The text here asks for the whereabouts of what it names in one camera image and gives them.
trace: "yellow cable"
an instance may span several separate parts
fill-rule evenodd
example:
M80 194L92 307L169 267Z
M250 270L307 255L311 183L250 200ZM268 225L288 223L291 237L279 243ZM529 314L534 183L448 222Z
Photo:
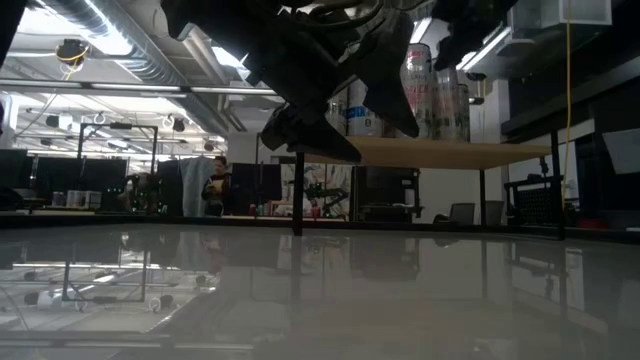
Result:
M569 168L569 141L571 140L571 0L567 4L567 141L564 152L564 178L562 179L562 209L567 197L567 173Z
M78 64L78 60L80 60L80 58L77 58L73 61L73 67L71 67L71 70L69 70L69 73L64 78L64 81L69 80L69 78L71 77L71 74L73 74L73 72L76 71L76 65Z
M56 47L56 54L58 53L58 48L60 48L60 46ZM78 54L76 56L70 57L70 58L61 58L58 55L56 55L56 57L58 58L58 60L60 61L73 61L73 60L78 60L81 57L85 56L87 54L87 52L89 51L89 47L87 46L84 51L81 54Z

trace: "cable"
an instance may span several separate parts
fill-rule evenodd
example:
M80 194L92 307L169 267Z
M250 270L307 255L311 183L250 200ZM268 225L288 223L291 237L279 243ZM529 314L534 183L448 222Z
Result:
M257 15L262 16L263 18L265 16L268 15L264 15L264 14L270 14L271 13L271 9L269 9L268 7L266 7L265 5L261 4L260 2L256 2L256 4L259 4L259 7L261 8L260 10L258 10L256 12ZM353 28L357 28L359 26L362 26L366 23L368 23L369 21L373 20L374 17L376 17L376 15L378 15L378 13L380 12L380 10L382 10L384 4L383 4L383 0L376 0L376 4L374 5L373 9L371 9L368 13L366 13L365 15L353 19L353 20L348 20L348 21L342 21L342 22L337 22L337 23L333 23L333 24L313 24L313 23L308 23L308 22L300 22L297 20L293 20L290 18L285 18L285 17L278 17L276 18L276 21L282 21L282 22L286 22L287 24L297 27L301 30L304 31L340 31L340 30L347 30L347 29L353 29Z
M78 64L78 59L80 59L79 57L76 57L76 59L73 61L73 67L71 69L71 71L69 71L69 73L67 73L64 78L62 79L63 81L68 81L69 78L71 77L71 74L73 74L75 72L75 68L76 65ZM35 119L31 120L31 122L24 128L22 129L22 131L20 131L18 134L16 134L14 136L14 139L17 137L20 137L22 134L24 134L27 130L29 130L29 128L36 123L36 121L38 121L40 119L40 117L42 116L42 114L45 113L45 111L47 111L47 109L49 108L49 106L51 106L51 104L53 104L53 100L56 99L56 97L58 97L58 94L51 94L51 96L49 96L49 99L47 100L47 102L45 103L44 107L42 107L42 110L40 110L40 113L38 114L38 116L36 116Z
M321 5L313 8L313 10L311 10L311 12L309 13L309 16L312 18L316 18L319 15L330 13L332 11L356 7L358 5L361 5L362 1L363 0L351 0L344 3Z
M396 8L396 9L400 11L411 11L419 8L422 5L429 5L429 4L433 4L434 2L436 2L436 0L421 0L416 2L413 5L407 6L406 8Z
M569 141L571 140L571 0L567 4L567 140L564 152L564 177L562 178L562 209L564 210L564 200L567 197L567 170L569 168Z
M80 54L76 55L76 56L72 56L70 58L62 58L60 56L58 56L58 49L60 48L60 45L56 46L56 57L58 58L58 60L60 61L78 61L78 59L82 58L83 56L87 55L87 52L89 51L89 47L87 46L83 52L81 52Z

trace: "person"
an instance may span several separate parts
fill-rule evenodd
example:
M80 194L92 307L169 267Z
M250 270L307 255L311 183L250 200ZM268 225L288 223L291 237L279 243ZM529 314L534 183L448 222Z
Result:
M227 172L227 158L216 156L213 159L213 175L202 189L202 200L206 201L205 215L222 216L225 207L229 209L231 174Z

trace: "wooden shelf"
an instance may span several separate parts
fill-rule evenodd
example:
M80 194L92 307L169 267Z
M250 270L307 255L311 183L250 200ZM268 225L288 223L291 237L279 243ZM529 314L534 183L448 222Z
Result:
M362 154L362 166L486 170L551 154L549 146L373 137L347 138ZM305 162L348 164L306 154Z

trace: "office chair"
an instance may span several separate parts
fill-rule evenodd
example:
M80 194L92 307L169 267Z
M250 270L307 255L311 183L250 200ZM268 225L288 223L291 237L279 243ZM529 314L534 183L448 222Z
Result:
M475 203L451 204L449 216L438 214L434 217L434 224L473 225L475 215Z
M502 209L504 208L504 201L502 200L487 200L487 225L498 226L502 224Z

